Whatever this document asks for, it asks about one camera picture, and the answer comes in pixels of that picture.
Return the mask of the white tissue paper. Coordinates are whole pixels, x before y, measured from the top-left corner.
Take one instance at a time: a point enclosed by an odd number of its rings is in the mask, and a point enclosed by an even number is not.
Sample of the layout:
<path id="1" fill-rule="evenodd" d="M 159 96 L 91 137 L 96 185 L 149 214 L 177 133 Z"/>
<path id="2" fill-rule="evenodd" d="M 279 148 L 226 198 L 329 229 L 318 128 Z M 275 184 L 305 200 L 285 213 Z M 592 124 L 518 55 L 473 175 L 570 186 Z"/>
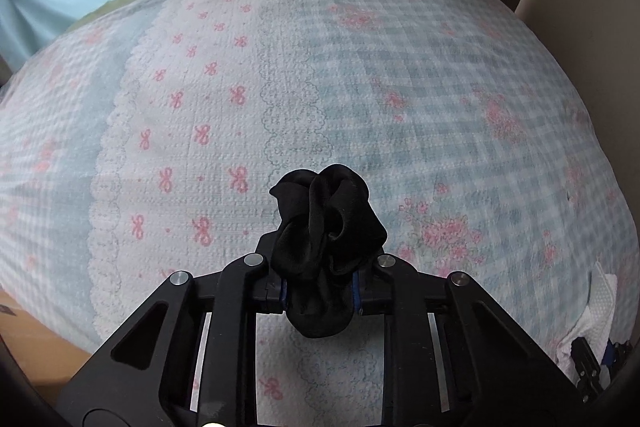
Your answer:
<path id="1" fill-rule="evenodd" d="M 573 328 L 556 347 L 556 365 L 569 378 L 576 376 L 575 364 L 570 357 L 570 345 L 578 338 L 585 338 L 588 347 L 601 362 L 605 354 L 615 313 L 617 277 L 605 273 L 597 261 L 591 270 L 589 295 L 584 312 Z"/>

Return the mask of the black scrunchie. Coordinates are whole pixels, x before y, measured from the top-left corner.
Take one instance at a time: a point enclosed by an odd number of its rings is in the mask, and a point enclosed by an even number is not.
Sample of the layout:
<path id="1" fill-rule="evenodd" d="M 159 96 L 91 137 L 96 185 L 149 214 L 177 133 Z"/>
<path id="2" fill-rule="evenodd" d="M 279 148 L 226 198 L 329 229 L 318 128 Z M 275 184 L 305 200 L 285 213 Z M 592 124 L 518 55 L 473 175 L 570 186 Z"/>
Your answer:
<path id="1" fill-rule="evenodd" d="M 354 275 L 373 265 L 387 239 L 354 170 L 298 169 L 270 188 L 281 223 L 271 266 L 285 283 L 284 311 L 306 338 L 347 329 L 355 313 Z"/>

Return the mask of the cardboard box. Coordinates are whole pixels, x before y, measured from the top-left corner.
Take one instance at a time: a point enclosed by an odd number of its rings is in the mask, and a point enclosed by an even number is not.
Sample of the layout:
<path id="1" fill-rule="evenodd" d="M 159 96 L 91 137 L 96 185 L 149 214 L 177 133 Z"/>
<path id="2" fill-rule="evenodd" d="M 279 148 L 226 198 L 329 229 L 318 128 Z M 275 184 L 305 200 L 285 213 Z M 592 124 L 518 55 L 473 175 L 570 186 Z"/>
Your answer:
<path id="1" fill-rule="evenodd" d="M 1 291 L 1 337 L 30 383 L 55 405 L 63 387 L 90 355 L 56 335 Z"/>

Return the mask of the patterned bed sheet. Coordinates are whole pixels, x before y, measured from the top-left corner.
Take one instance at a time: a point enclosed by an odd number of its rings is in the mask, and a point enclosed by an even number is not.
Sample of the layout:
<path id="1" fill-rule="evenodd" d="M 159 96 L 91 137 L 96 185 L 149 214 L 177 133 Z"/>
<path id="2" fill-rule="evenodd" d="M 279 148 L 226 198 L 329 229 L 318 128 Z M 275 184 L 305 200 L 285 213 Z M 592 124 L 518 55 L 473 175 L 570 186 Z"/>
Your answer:
<path id="1" fill-rule="evenodd" d="M 287 173 L 332 165 L 367 183 L 378 257 L 469 274 L 555 365 L 597 261 L 608 340 L 630 337 L 634 219 L 578 91 L 498 0 L 119 1 L 1 90 L 1 285 L 91 358 L 171 273 L 276 236 Z M 255 426 L 384 426 L 383 317 L 306 338 L 285 289 L 256 317 Z M 8 424 L 70 426 L 1 364 Z M 638 398 L 631 355 L 560 426 L 623 424 Z"/>

